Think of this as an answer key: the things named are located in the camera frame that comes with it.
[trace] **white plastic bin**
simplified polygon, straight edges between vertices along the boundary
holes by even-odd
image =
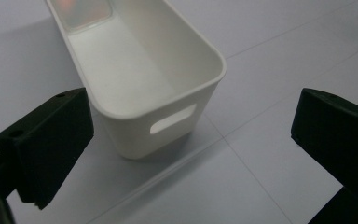
[[[193,130],[226,63],[171,4],[48,5],[120,155],[142,158]]]

